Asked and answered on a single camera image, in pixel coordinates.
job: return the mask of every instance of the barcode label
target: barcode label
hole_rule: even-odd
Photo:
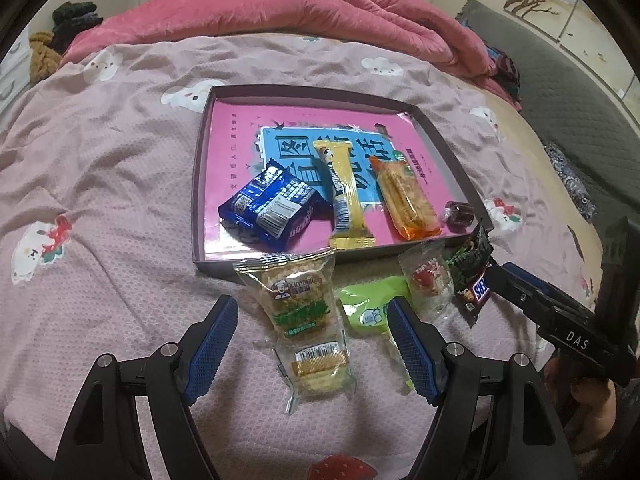
[[[280,238],[287,222],[300,211],[301,207],[299,204],[277,195],[260,211],[255,222],[271,236]]]
[[[253,200],[245,195],[239,195],[238,198],[236,198],[236,203],[234,204],[234,212],[237,215],[244,214],[244,210],[252,201]]]
[[[349,230],[349,205],[344,197],[336,197],[334,200],[334,215],[335,215],[335,230],[336,231],[348,231]]]
[[[300,352],[296,352],[296,361],[308,361],[309,359],[316,359],[318,357],[327,357],[340,352],[340,345],[336,341],[329,343],[322,343],[316,346],[310,346]]]

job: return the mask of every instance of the metal screw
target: metal screw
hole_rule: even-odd
[[[165,357],[171,357],[175,355],[178,351],[178,345],[176,343],[167,343],[166,345],[162,345],[160,349],[160,353]]]
[[[109,354],[101,355],[100,357],[98,357],[98,366],[100,368],[106,368],[111,364],[111,361],[113,361],[113,357],[111,357]]]
[[[516,354],[513,356],[513,361],[518,365],[518,366],[527,366],[530,362],[531,359],[529,359],[526,355],[524,354]]]
[[[462,355],[465,352],[465,347],[460,343],[449,343],[447,345],[447,352],[455,356]]]

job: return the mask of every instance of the gray headboard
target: gray headboard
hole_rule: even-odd
[[[640,216],[640,139],[610,98],[558,48],[511,18],[469,0],[457,16],[520,70],[522,116],[556,143],[596,203],[594,224]]]

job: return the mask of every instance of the snack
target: snack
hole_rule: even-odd
[[[398,256],[411,291],[412,307],[423,322],[434,321],[453,298],[453,281],[443,250],[443,240],[431,240]]]
[[[335,226],[329,244],[337,249],[372,247],[376,244],[376,239],[364,223],[356,179],[351,169],[351,147],[348,140],[314,140],[320,160],[329,168],[334,189]]]
[[[414,270],[412,282],[425,296],[437,296],[449,285],[451,276],[447,266],[432,258]]]
[[[466,243],[447,260],[456,292],[467,288],[493,262],[493,251],[484,227],[478,224]]]
[[[449,229],[460,230],[469,227],[474,222],[474,209],[468,203],[450,200],[444,206],[442,219]]]
[[[419,240],[440,233],[438,216],[405,160],[385,162],[369,157],[371,169],[396,229],[405,240]]]
[[[271,254],[234,268],[281,338],[297,342],[338,335],[332,274],[335,250]]]
[[[484,284],[484,272],[495,263],[491,257],[493,250],[486,231],[478,224],[465,245],[447,260],[456,300],[469,325],[478,320],[482,306],[491,295]]]
[[[294,392],[327,394],[353,379],[338,323],[332,274],[335,249],[244,260],[236,272],[271,319],[275,351]]]
[[[463,305],[465,316],[471,317],[473,321],[478,320],[478,314],[480,314],[482,306],[491,295],[491,290],[484,283],[485,272],[486,268],[478,279],[455,294],[456,299]]]
[[[382,333],[389,330],[386,306],[396,296],[410,298],[409,287],[402,276],[349,285],[338,291],[349,324],[358,332]]]
[[[218,208],[220,218],[249,228],[275,251],[284,251],[329,203],[309,184],[270,159],[264,171]]]

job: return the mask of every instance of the pink blanket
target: pink blanket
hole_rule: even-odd
[[[62,64],[111,44],[286,30],[361,41],[429,61],[470,79],[519,109],[491,79],[496,67],[482,40],[422,0],[149,0],[76,37]]]

